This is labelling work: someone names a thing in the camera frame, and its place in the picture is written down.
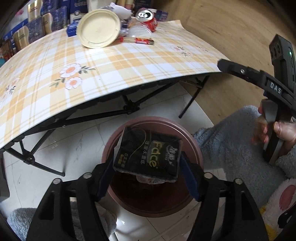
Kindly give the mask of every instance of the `gray sleeve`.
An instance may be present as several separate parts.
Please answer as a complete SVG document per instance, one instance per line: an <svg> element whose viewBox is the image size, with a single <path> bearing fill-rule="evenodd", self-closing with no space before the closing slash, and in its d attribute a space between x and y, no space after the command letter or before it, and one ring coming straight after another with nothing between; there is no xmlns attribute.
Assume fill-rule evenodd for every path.
<svg viewBox="0 0 296 241"><path fill-rule="evenodd" d="M277 159L276 166L280 167L288 178L296 178L296 145L287 155Z"/></svg>

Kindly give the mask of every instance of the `checkered tablecloth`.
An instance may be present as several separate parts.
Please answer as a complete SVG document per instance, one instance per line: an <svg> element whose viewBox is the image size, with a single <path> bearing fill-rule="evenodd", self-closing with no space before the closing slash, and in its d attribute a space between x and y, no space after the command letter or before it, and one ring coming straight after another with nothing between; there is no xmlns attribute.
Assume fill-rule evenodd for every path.
<svg viewBox="0 0 296 241"><path fill-rule="evenodd" d="M132 86L218 72L226 58L186 31L160 22L155 45L120 43L88 49L62 29L30 44L0 69L0 147L66 109Z"/></svg>

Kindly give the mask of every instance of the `flower center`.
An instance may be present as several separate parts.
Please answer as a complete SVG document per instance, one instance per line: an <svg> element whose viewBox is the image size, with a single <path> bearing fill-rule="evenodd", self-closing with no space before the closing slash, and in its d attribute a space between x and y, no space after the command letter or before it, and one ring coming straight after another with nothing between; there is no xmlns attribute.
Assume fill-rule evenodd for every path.
<svg viewBox="0 0 296 241"><path fill-rule="evenodd" d="M68 74L68 73L71 73L71 72L73 72L75 70L75 67L70 67L70 68L68 68L67 70L66 70L66 73Z"/></svg>
<svg viewBox="0 0 296 241"><path fill-rule="evenodd" d="M76 85L77 80L71 80L70 85Z"/></svg>

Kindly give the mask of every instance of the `silver bolt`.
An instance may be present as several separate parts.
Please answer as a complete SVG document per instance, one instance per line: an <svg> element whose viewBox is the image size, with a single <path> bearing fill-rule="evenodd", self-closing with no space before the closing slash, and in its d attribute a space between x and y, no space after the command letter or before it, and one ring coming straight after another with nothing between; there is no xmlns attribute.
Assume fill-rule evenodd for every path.
<svg viewBox="0 0 296 241"><path fill-rule="evenodd" d="M60 178L56 178L52 181L53 184L59 184L61 182Z"/></svg>
<svg viewBox="0 0 296 241"><path fill-rule="evenodd" d="M207 178L207 179L211 179L211 178L213 178L213 174L210 173L210 172L206 172L206 173L204 174L204 177Z"/></svg>
<svg viewBox="0 0 296 241"><path fill-rule="evenodd" d="M238 184L238 185L241 185L243 184L243 181L239 178L235 179L235 183Z"/></svg>
<svg viewBox="0 0 296 241"><path fill-rule="evenodd" d="M90 172L86 172L83 174L83 178L88 179L92 176L92 174Z"/></svg>

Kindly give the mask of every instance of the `person's right hand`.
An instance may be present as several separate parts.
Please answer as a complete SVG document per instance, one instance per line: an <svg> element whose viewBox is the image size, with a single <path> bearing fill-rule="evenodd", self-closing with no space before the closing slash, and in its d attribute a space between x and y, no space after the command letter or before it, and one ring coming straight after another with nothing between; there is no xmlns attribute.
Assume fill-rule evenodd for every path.
<svg viewBox="0 0 296 241"><path fill-rule="evenodd" d="M285 141L279 152L279 156L286 155L296 144L296 123L280 120L274 122L273 125L270 126L264 118L262 104L260 104L258 112L262 114L262 116L256 120L257 128L254 130L254 136L251 138L251 143L267 143L269 141L267 131L269 128L272 128L277 137Z"/></svg>

